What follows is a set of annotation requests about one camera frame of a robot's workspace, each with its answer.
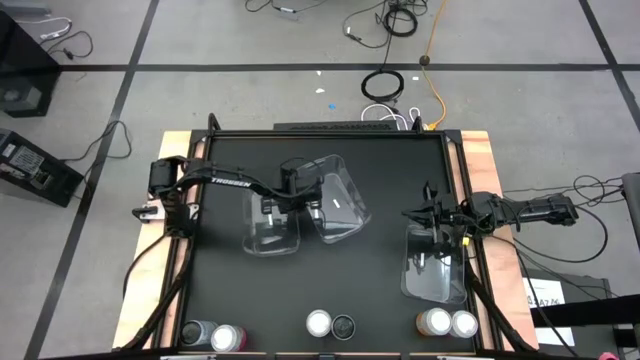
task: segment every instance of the metal frame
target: metal frame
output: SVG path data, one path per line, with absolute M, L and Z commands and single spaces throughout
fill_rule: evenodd
M 204 156 L 205 158 L 208 156 L 208 154 L 211 151 L 212 146 L 214 145 L 214 142 L 216 139 L 219 138 L 237 138 L 237 139 L 247 139 L 247 138 L 256 138 L 256 139 L 261 139 L 261 138 L 270 138 L 270 139 L 274 139 L 274 138 L 282 138 L 282 139 L 292 139 L 292 138 L 320 138 L 320 139 L 363 139 L 363 138 L 367 138 L 367 139 L 379 139 L 379 138 L 406 138 L 406 139 L 420 139 L 420 138 L 425 138 L 425 137 L 439 137 L 442 139 L 442 152 L 445 156 L 445 167 L 446 167 L 446 174 L 447 174 L 447 181 L 449 182 L 449 191 L 454 194 L 454 196 L 456 196 L 456 184 L 453 178 L 453 169 L 451 166 L 451 158 L 450 158 L 450 152 L 449 152 L 449 147 L 448 147 L 448 142 L 447 141 L 451 141 L 454 145 L 455 145 L 455 149 L 456 149 L 456 153 L 457 153 L 457 158 L 458 158 L 458 163 L 459 163 L 459 167 L 460 167 L 460 178 L 462 181 L 462 186 L 464 189 L 464 193 L 465 196 L 469 196 L 471 194 L 471 183 L 470 183 L 470 177 L 469 177 L 469 171 L 467 169 L 467 163 L 466 163 L 466 157 L 464 154 L 464 147 L 462 144 L 462 137 L 461 137 L 461 132 L 459 130 L 455 130 L 455 131 L 430 131 L 428 133 L 422 132 L 421 129 L 416 129 L 415 131 L 397 131 L 397 130 L 389 130 L 389 131 L 331 131 L 331 130 L 327 130 L 327 131 L 307 131 L 307 130 L 302 130 L 302 131 L 273 131 L 273 130 L 249 130 L 249 131 L 237 131 L 237 130 L 220 130 L 219 125 L 217 123 L 217 121 L 215 119 L 211 119 L 210 118 L 210 124 L 209 124 L 209 130 L 193 130 L 191 132 L 191 140 L 190 140 L 190 145 L 189 145 L 189 151 L 188 151 L 188 155 L 189 157 L 193 157 L 195 155 L 195 151 L 196 151 L 196 147 L 197 145 L 204 140 L 205 142 L 205 149 L 204 149 Z M 196 201 L 200 202 L 202 200 L 202 192 L 203 192 L 204 187 L 198 187 L 197 190 L 197 194 L 196 194 Z M 172 242 L 172 246 L 170 249 L 170 253 L 169 253 L 169 262 L 168 262 L 168 266 L 165 268 L 165 274 L 164 274 L 164 283 L 163 283 L 163 291 L 162 294 L 165 293 L 165 290 L 168 288 L 168 286 L 170 285 L 170 281 L 168 281 L 169 279 L 171 279 L 171 275 L 174 273 L 175 270 L 175 256 L 176 256 L 176 252 L 178 250 L 178 242 L 177 241 L 173 241 Z M 488 270 L 487 270 L 487 264 L 486 264 L 486 258 L 484 256 L 484 250 L 482 248 L 482 244 L 481 242 L 476 242 L 475 243 L 476 246 L 476 254 L 477 255 L 477 264 L 478 264 L 478 269 L 480 270 L 480 278 L 482 280 L 482 283 L 485 285 L 485 287 L 487 288 L 487 290 L 489 291 L 490 294 L 492 294 L 491 292 L 491 283 L 490 283 L 490 279 L 488 276 Z M 188 287 L 189 287 L 189 281 L 186 282 L 185 286 L 183 287 L 183 289 L 180 291 L 179 295 L 178 295 L 178 308 L 176 309 L 176 317 L 175 317 L 175 322 L 173 324 L 173 337 L 172 337 L 172 342 L 171 342 L 171 346 L 179 346 L 179 328 L 180 328 L 180 324 L 182 324 L 183 321 L 183 317 L 184 317 L 184 312 L 186 309 L 186 301 L 188 300 Z M 468 289 L 468 296 L 467 296 L 467 300 L 466 300 L 466 307 L 474 314 L 476 314 L 477 316 L 477 304 L 475 301 L 475 296 L 473 295 L 473 292 Z M 493 322 L 493 320 L 489 320 L 490 321 L 490 331 L 491 331 L 491 337 L 494 343 L 494 348 L 496 350 L 501 350 L 502 349 L 502 337 L 500 336 L 499 331 L 497 330 L 497 327 L 495 325 L 495 323 Z M 162 337 L 162 331 L 164 329 L 164 319 L 163 321 L 160 322 L 160 324 L 158 325 L 158 328 L 156 329 L 156 331 L 154 332 L 154 337 L 153 337 L 153 342 L 152 342 L 152 346 L 153 347 L 158 347 L 160 345 L 160 338 Z M 476 349 L 476 351 L 478 350 L 482 350 L 484 349 L 484 345 L 482 342 L 482 336 L 480 334 L 480 332 L 478 332 L 473 338 L 473 346 Z M 231 355 L 230 357 L 233 357 L 234 359 L 239 359 L 240 357 L 242 359 L 245 359 L 244 356 L 240 356 L 241 354 L 237 354 L 237 355 Z M 255 358 L 268 358 L 268 357 L 275 357 L 275 354 L 266 354 L 266 355 L 251 355 L 251 354 L 247 354 L 249 357 L 255 357 Z M 382 359 L 382 358 L 398 358 L 397 356 L 390 356 L 389 354 L 384 354 L 384 353 L 380 353 L 380 354 L 376 354 L 376 353 L 370 353 L 367 354 L 370 355 L 368 357 L 373 357 L 375 359 Z M 316 359 L 317 358 L 317 354 L 300 354 L 300 355 L 277 355 L 278 357 L 285 357 L 287 359 Z M 359 359 L 362 359 L 362 357 L 364 356 L 364 354 L 360 354 L 360 355 L 349 355 L 349 354 L 340 354 L 339 357 L 340 358 L 347 358 L 347 357 L 354 357 L 354 356 L 358 356 Z

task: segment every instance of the paper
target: paper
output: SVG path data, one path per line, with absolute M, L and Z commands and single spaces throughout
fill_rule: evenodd
M 527 291 L 527 302 L 529 303 L 529 308 L 535 308 L 536 303 L 533 298 L 533 293 L 531 292 L 531 287 L 529 287 L 529 282 L 526 278 L 523 278 L 522 282 L 524 282 L 524 288 Z M 564 294 L 562 293 L 562 285 L 559 281 L 531 279 L 531 284 L 533 284 L 533 288 L 541 307 L 544 308 L 545 306 L 564 304 Z M 569 346 L 576 345 L 573 340 L 571 328 L 557 327 L 556 330 L 558 330 L 560 336 L 562 336 Z M 562 345 L 560 339 L 558 339 L 553 330 L 549 328 L 536 328 L 536 337 L 540 344 Z

